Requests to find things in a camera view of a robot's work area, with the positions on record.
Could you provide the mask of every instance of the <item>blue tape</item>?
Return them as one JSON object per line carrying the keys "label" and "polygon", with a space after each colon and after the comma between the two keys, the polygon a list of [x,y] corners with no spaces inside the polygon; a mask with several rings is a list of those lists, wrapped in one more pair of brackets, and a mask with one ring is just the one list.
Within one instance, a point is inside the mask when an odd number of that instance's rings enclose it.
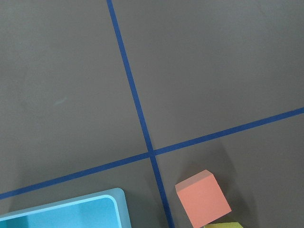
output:
{"label": "blue tape", "polygon": [[26,192],[42,189],[42,188],[45,188],[45,187],[49,187],[49,186],[52,186],[52,185],[55,185],[55,184],[60,184],[60,183],[66,182],[66,181],[71,181],[71,180],[74,180],[74,179],[77,179],[77,178],[80,178],[80,177],[84,177],[84,176],[87,176],[87,175],[98,173],[98,172],[108,170],[108,169],[111,169],[111,168],[115,168],[115,167],[118,167],[118,166],[126,165],[126,164],[129,164],[129,163],[132,163],[132,162],[136,162],[136,161],[139,161],[139,160],[142,160],[142,159],[146,159],[146,158],[149,158],[149,153],[147,153],[147,152],[142,153],[142,154],[138,154],[138,155],[135,155],[135,156],[132,156],[132,157],[129,157],[129,158],[114,161],[114,162],[111,162],[111,163],[108,163],[108,164],[100,165],[100,166],[90,168],[90,169],[87,169],[87,170],[75,172],[75,173],[72,173],[72,174],[69,174],[69,175],[66,175],[66,176],[63,176],[63,177],[58,177],[58,178],[47,180],[47,181],[44,181],[44,182],[41,182],[41,183],[38,183],[38,184],[33,184],[33,185],[30,185],[30,186],[27,186],[27,187],[24,187],[24,188],[16,189],[16,190],[13,190],[13,191],[8,191],[8,192],[0,194],[0,200],[5,199],[5,198],[9,198],[9,197],[13,197],[13,196],[17,196],[17,195],[20,195],[20,194],[23,194],[23,193],[26,193]]}
{"label": "blue tape", "polygon": [[107,0],[106,2],[108,4],[110,16],[111,16],[111,19],[112,19],[114,31],[115,31],[116,38],[117,38],[117,43],[118,43],[118,46],[119,46],[120,54],[121,54],[122,59],[123,59],[123,65],[124,65],[124,68],[125,68],[125,72],[127,74],[127,78],[128,78],[128,81],[129,81],[130,89],[131,89],[133,100],[134,100],[135,107],[136,107],[136,111],[137,111],[138,118],[139,118],[139,121],[140,121],[140,124],[141,124],[141,127],[142,127],[142,133],[143,133],[144,139],[146,141],[148,151],[151,152],[151,151],[153,151],[153,147],[152,147],[150,135],[149,135],[149,132],[148,132],[148,128],[147,128],[145,118],[143,116],[142,106],[141,106],[141,103],[140,103],[140,100],[139,100],[139,97],[138,97],[138,94],[137,94],[137,90],[136,90],[136,87],[135,87],[135,82],[134,82],[133,75],[132,75],[132,72],[131,72],[131,68],[130,68],[128,57],[127,57],[127,53],[126,53],[125,48],[124,48],[124,42],[123,42],[122,35],[120,33],[120,29],[119,29],[119,26],[118,26],[118,22],[117,22],[116,14],[115,14],[115,11],[114,11],[114,7],[113,7],[113,4],[112,4],[111,0]]}
{"label": "blue tape", "polygon": [[208,134],[208,135],[205,135],[205,136],[202,136],[202,137],[199,137],[199,138],[190,139],[190,140],[180,142],[180,143],[177,143],[177,144],[174,144],[174,145],[171,145],[171,146],[166,146],[166,147],[155,150],[155,154],[159,155],[159,154],[171,152],[171,151],[178,150],[178,149],[181,149],[181,148],[184,148],[184,147],[192,146],[192,145],[195,145],[195,144],[198,144],[198,143],[203,143],[203,142],[206,142],[206,141],[209,141],[209,140],[217,139],[217,138],[229,135],[229,134],[234,134],[234,133],[237,133],[237,132],[248,130],[250,128],[262,126],[262,125],[265,125],[265,124],[269,124],[269,123],[272,123],[272,122],[275,122],[275,121],[283,120],[283,119],[286,119],[286,118],[289,118],[289,117],[292,117],[292,116],[295,116],[295,115],[300,115],[300,114],[303,114],[303,113],[304,113],[304,107],[299,108],[299,109],[295,109],[293,111],[289,111],[289,112],[286,112],[286,113],[281,113],[279,115],[274,115],[274,116],[271,116],[271,117],[268,117],[268,118],[265,118],[265,119],[257,120],[257,121],[251,122],[251,123],[243,124],[243,125],[240,125],[240,126],[237,126],[237,127],[229,128],[229,129],[226,129],[226,130],[223,130],[223,131],[220,131],[220,132],[215,132],[215,133],[212,133],[212,134]]}
{"label": "blue tape", "polygon": [[141,106],[141,103],[140,103],[140,100],[139,100],[139,97],[138,97],[138,93],[137,93],[137,90],[136,90],[136,86],[135,86],[135,82],[134,82],[133,75],[132,75],[132,72],[131,72],[131,68],[130,68],[128,57],[127,57],[127,53],[126,53],[125,48],[124,48],[124,42],[123,42],[122,35],[120,33],[120,29],[119,29],[116,14],[115,14],[115,11],[114,11],[113,3],[112,3],[111,0],[107,0],[107,4],[108,4],[111,19],[112,19],[114,31],[115,31],[115,34],[116,34],[119,50],[120,50],[120,53],[121,53],[121,56],[122,56],[122,59],[123,59],[123,65],[124,65],[124,68],[125,68],[125,71],[126,71],[126,74],[127,74],[127,77],[128,77],[128,81],[129,81],[130,89],[131,89],[131,92],[132,92],[133,100],[134,100],[134,103],[135,103],[136,111],[137,111],[138,118],[139,118],[139,121],[140,121],[140,124],[141,124],[141,127],[142,127],[142,133],[143,133],[143,136],[144,136],[144,139],[145,139],[145,142],[146,142],[148,153],[150,155],[150,161],[152,163],[152,168],[153,168],[154,176],[156,178],[157,187],[158,187],[158,190],[160,192],[163,208],[164,208],[164,211],[165,211],[165,214],[166,214],[166,217],[167,217],[169,227],[170,228],[175,228],[174,223],[173,223],[173,219],[172,219],[172,215],[171,215],[171,210],[170,210],[169,203],[168,203],[168,199],[167,199],[167,195],[166,195],[166,192],[165,192],[165,189],[164,189],[164,186],[163,186],[161,174],[160,174],[160,171],[159,171],[159,168],[158,168],[158,165],[157,165],[157,161],[156,161],[156,158],[155,158],[155,152],[153,150],[152,142],[151,142],[150,135],[149,135],[149,132],[148,132],[148,127],[147,127],[146,120],[145,120],[144,115],[143,115],[142,106]]}

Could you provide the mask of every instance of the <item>cube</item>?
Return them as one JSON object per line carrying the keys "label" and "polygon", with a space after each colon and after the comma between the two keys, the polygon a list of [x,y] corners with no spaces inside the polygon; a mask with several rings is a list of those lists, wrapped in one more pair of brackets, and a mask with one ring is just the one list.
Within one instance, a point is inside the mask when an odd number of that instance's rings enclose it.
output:
{"label": "cube", "polygon": [[219,184],[208,170],[178,183],[175,189],[194,228],[231,212]]}
{"label": "cube", "polygon": [[205,225],[204,228],[243,228],[238,222]]}

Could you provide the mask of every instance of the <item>yellow block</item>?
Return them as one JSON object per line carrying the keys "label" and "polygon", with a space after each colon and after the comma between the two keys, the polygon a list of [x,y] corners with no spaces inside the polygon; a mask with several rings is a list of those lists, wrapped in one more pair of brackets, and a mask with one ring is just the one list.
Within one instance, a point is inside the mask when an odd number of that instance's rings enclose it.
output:
{"label": "yellow block", "polygon": [[238,222],[208,224],[204,228],[243,228]]}

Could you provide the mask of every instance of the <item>light blue tray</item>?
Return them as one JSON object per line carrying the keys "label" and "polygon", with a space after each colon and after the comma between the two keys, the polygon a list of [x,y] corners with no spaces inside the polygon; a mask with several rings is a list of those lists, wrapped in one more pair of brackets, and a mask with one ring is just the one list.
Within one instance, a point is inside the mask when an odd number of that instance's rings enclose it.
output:
{"label": "light blue tray", "polygon": [[131,228],[124,191],[110,189],[0,216],[0,228]]}

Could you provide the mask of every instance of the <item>gray table surface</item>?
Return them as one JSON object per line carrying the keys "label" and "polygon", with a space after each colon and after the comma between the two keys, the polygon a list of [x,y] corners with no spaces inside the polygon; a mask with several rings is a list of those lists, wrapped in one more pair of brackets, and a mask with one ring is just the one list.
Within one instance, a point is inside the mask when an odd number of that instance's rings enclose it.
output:
{"label": "gray table surface", "polygon": [[[304,2],[119,1],[117,20],[153,147],[304,107]],[[147,152],[105,0],[0,2],[0,194]],[[158,155],[174,185],[215,174],[244,228],[304,226],[304,117]],[[134,228],[165,228],[151,163],[0,200],[0,214],[109,188]]]}

